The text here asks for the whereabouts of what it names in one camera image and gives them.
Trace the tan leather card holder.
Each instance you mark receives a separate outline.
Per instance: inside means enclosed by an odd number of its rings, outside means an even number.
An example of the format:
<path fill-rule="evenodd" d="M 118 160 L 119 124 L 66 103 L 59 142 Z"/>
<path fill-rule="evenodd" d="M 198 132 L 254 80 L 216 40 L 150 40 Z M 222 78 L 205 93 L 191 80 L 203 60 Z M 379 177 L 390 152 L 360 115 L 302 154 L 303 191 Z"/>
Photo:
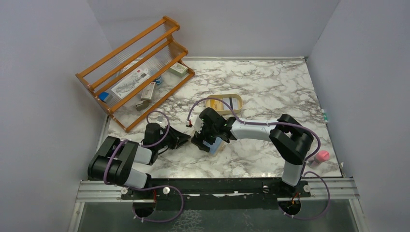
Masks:
<path fill-rule="evenodd" d="M 210 152 L 207 152 L 207 153 L 208 153 L 209 155 L 211 155 L 211 156 L 216 156 L 216 155 L 217 155 L 220 151 L 222 151 L 222 150 L 224 149 L 224 147 L 225 147 L 225 144 L 226 144 L 226 143 L 225 143 L 221 138 L 210 134 L 208 131 L 203 131 L 203 130 L 202 130 L 201 133 L 197 133 L 197 132 L 195 131 L 195 129 L 192 127 L 191 138 L 192 138 L 195 134 L 201 134 L 201 135 L 206 136 L 206 137 L 213 137 L 213 138 L 215 138 L 215 142 L 214 142 L 214 144 L 211 146 Z"/>

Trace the gold credit card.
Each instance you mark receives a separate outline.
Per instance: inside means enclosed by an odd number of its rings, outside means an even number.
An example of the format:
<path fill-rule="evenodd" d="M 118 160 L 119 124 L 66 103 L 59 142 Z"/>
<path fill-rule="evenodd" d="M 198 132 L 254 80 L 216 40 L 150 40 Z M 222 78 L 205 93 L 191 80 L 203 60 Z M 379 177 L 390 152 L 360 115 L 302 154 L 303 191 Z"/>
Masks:
<path fill-rule="evenodd" d="M 221 101 L 215 99 L 207 100 L 206 104 L 215 111 L 223 111 L 225 107 L 225 105 Z"/>

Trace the white card with dark stripe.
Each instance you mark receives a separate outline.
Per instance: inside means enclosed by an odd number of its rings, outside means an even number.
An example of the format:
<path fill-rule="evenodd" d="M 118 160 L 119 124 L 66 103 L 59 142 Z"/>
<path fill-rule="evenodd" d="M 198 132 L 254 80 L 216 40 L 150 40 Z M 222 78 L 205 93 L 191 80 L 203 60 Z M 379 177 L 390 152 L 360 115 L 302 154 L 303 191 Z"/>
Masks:
<path fill-rule="evenodd" d="M 238 98 L 223 98 L 223 101 L 226 102 L 233 110 L 239 110 L 241 108 L 240 100 Z"/>

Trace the orange wooden rack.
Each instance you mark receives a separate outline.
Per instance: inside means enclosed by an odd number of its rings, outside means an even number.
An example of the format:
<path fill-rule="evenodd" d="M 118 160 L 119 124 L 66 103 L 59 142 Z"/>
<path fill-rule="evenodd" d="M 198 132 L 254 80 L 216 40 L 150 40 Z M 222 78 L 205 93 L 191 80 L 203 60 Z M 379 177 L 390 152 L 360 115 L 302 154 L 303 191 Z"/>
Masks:
<path fill-rule="evenodd" d="M 183 77 L 168 71 L 177 62 L 183 65 L 182 59 L 188 55 L 188 50 L 173 37 L 179 29 L 180 25 L 175 20 L 163 16 L 158 22 L 75 75 L 107 115 L 124 131 L 130 131 L 138 125 L 148 112 L 159 107 L 194 77 L 195 72 L 190 67 L 187 67 L 188 73 Z M 137 69 L 148 69 L 151 77 L 120 99 L 111 88 Z M 160 75 L 163 83 L 158 86 L 154 80 Z M 110 94 L 107 102 L 98 98 L 102 92 Z M 150 100 L 151 103 L 148 108 L 137 111 L 135 104 L 142 100 Z"/>

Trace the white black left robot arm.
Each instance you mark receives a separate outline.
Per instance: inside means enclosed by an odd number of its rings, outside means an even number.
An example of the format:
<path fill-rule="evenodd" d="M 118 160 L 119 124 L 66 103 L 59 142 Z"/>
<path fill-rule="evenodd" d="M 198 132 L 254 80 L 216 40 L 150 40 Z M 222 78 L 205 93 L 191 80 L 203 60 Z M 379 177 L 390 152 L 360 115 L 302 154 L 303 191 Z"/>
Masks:
<path fill-rule="evenodd" d="M 153 165 L 161 153 L 177 149 L 189 139 L 189 135 L 158 123 L 146 125 L 141 144 L 108 136 L 90 161 L 88 177 L 107 185 L 132 187 L 139 198 L 147 198 L 152 192 L 151 175 L 133 169 L 133 164 Z"/>

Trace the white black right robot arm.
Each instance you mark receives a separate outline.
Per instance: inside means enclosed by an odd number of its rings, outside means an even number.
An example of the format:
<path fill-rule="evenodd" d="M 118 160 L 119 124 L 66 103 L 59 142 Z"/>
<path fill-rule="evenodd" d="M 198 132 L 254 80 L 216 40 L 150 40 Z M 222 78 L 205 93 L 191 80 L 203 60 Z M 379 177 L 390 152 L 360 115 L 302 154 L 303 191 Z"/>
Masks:
<path fill-rule="evenodd" d="M 285 160 L 279 191 L 286 197 L 298 191 L 305 157 L 313 143 L 314 134 L 292 116 L 283 114 L 277 121 L 246 121 L 236 116 L 224 118 L 208 107 L 198 116 L 189 116 L 187 127 L 194 128 L 191 142 L 200 150 L 216 153 L 222 142 L 254 139 L 272 142 Z"/>

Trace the grey olive small object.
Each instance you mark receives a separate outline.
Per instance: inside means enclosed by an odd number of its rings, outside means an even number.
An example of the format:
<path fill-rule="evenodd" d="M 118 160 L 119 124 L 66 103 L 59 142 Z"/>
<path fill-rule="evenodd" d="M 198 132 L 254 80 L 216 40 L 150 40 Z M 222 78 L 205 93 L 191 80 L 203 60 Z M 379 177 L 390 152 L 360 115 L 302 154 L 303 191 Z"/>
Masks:
<path fill-rule="evenodd" d="M 142 100 L 135 104 L 135 108 L 137 111 L 142 111 L 149 107 L 151 101 L 150 100 Z"/>

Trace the beige oval tray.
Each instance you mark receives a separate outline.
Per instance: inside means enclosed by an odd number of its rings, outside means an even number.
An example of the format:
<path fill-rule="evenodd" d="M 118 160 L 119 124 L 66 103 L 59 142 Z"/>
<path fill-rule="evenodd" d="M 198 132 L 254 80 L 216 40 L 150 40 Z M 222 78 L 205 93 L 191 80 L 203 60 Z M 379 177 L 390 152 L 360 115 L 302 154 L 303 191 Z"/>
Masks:
<path fill-rule="evenodd" d="M 236 113 L 236 114 L 240 113 L 240 111 L 242 110 L 242 107 L 243 107 L 243 102 L 242 102 L 241 96 L 238 95 L 238 94 L 233 94 L 233 93 L 231 93 L 231 94 L 214 94 L 214 95 L 209 95 L 207 97 L 207 100 L 215 99 L 215 100 L 221 101 L 225 105 L 224 110 L 223 111 L 216 111 L 216 112 L 219 113 L 220 115 L 228 115 L 228 114 L 231 114 L 232 111 L 229 109 L 230 108 L 229 105 L 226 102 L 223 101 L 223 98 L 229 98 L 229 97 L 238 98 L 240 100 L 241 108 L 239 110 L 233 110 L 233 112 Z"/>

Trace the blue white round jar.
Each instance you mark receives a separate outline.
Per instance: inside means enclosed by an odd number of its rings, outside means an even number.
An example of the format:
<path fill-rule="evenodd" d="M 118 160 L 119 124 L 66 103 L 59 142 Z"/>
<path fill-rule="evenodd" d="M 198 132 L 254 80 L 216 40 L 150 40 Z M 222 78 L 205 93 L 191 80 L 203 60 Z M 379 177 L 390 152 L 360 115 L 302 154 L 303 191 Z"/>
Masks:
<path fill-rule="evenodd" d="M 163 78 L 162 78 L 162 76 L 160 75 L 160 76 L 158 76 L 155 80 L 155 83 L 156 83 L 156 85 L 161 85 L 162 83 L 163 83 Z"/>

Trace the white printed packet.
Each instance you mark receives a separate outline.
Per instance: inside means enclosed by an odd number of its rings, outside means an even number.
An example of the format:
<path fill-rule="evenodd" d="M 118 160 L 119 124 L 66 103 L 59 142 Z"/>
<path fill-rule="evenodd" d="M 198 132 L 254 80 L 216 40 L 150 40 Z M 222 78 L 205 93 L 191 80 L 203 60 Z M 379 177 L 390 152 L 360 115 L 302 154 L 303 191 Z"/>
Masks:
<path fill-rule="evenodd" d="M 120 99 L 123 99 L 150 77 L 148 69 L 134 70 L 114 85 L 111 91 Z"/>

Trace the blue grey eraser block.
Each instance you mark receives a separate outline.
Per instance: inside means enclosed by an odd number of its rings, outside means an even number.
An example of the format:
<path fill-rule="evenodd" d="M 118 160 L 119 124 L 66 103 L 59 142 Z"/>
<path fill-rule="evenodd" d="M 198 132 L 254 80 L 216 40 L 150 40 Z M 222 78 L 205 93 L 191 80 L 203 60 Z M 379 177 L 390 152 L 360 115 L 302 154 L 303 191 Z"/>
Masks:
<path fill-rule="evenodd" d="M 98 95 L 98 98 L 102 101 L 102 102 L 107 102 L 109 100 L 110 94 L 108 92 L 102 92 Z"/>

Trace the pink bottle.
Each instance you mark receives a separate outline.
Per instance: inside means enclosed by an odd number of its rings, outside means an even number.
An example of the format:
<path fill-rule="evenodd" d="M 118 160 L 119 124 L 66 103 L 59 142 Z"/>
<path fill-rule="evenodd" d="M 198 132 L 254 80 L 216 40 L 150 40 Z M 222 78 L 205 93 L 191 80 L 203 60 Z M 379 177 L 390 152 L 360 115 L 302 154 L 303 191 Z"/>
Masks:
<path fill-rule="evenodd" d="M 322 163 L 328 161 L 330 159 L 330 153 L 326 150 L 319 151 L 313 159 L 311 159 L 308 163 L 310 168 L 317 168 Z"/>

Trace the green white small tube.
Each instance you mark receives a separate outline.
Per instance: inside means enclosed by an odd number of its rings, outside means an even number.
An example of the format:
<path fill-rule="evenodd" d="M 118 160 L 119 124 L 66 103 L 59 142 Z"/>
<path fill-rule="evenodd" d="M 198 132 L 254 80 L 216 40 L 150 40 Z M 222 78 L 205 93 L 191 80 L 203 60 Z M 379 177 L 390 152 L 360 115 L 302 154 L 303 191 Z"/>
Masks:
<path fill-rule="evenodd" d="M 325 111 L 324 109 L 321 109 L 321 112 L 322 112 L 323 120 L 324 120 L 324 122 L 327 124 L 327 123 L 328 123 L 327 113 L 326 113 L 326 111 Z"/>

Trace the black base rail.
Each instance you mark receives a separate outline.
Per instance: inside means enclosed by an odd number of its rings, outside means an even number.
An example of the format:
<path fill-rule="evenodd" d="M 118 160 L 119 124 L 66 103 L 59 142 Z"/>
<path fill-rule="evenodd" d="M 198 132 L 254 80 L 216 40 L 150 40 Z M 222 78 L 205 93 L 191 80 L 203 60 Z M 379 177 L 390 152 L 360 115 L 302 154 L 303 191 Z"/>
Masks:
<path fill-rule="evenodd" d="M 157 190 L 128 189 L 121 199 L 131 200 L 137 206 L 153 206 L 156 210 L 233 210 L 273 209 L 278 202 L 310 197 L 304 190 L 307 181 L 295 187 L 279 177 L 257 178 L 154 178 L 149 187 Z"/>

